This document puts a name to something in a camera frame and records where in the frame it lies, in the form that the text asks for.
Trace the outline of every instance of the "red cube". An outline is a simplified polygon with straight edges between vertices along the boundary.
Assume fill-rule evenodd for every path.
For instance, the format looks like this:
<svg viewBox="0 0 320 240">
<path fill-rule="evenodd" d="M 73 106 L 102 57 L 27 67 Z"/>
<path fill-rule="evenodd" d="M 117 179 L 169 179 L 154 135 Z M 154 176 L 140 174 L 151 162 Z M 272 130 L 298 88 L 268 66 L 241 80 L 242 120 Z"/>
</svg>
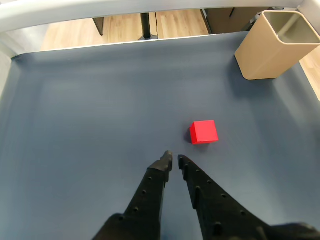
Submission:
<svg viewBox="0 0 320 240">
<path fill-rule="evenodd" d="M 190 127 L 192 144 L 209 144 L 219 140 L 215 121 L 194 121 Z"/>
</svg>

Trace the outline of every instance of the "tan square cup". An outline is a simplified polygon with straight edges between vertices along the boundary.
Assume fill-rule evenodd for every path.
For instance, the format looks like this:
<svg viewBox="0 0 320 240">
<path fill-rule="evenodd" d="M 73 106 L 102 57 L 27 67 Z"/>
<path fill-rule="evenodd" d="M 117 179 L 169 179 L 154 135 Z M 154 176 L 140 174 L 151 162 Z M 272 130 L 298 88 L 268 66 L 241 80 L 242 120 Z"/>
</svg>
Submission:
<svg viewBox="0 0 320 240">
<path fill-rule="evenodd" d="M 263 11 L 235 58 L 245 79 L 274 79 L 318 46 L 318 33 L 300 12 Z"/>
</svg>

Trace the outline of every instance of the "beige container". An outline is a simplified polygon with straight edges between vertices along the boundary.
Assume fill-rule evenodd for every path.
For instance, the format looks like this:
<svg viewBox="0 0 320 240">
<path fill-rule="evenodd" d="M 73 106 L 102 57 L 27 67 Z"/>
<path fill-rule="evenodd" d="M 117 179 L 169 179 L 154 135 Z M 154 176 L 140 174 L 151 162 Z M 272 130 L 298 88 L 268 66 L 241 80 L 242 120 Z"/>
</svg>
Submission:
<svg viewBox="0 0 320 240">
<path fill-rule="evenodd" d="M 235 58 L 245 79 L 274 79 L 318 46 L 318 33 L 300 12 L 263 11 Z"/>
</svg>

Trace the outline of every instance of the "white bar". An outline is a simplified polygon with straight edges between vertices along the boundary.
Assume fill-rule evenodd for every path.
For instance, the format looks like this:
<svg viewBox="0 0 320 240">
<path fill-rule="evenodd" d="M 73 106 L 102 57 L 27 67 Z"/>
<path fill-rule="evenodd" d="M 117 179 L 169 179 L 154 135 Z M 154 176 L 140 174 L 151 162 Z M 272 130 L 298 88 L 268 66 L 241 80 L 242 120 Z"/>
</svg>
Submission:
<svg viewBox="0 0 320 240">
<path fill-rule="evenodd" d="M 0 33 L 76 19 L 181 9 L 291 7 L 302 0 L 21 0 L 0 5 Z"/>
<path fill-rule="evenodd" d="M 0 50 L 10 58 L 27 52 L 7 33 L 0 33 Z"/>
</svg>

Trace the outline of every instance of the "black pole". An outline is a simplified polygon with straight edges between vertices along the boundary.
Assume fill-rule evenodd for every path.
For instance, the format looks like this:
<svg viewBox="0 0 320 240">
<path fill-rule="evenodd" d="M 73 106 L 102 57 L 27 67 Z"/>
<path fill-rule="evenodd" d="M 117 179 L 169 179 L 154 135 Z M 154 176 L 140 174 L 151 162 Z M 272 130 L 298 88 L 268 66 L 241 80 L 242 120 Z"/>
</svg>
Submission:
<svg viewBox="0 0 320 240">
<path fill-rule="evenodd" d="M 144 39 L 151 38 L 149 13 L 141 13 L 142 35 Z"/>
</svg>

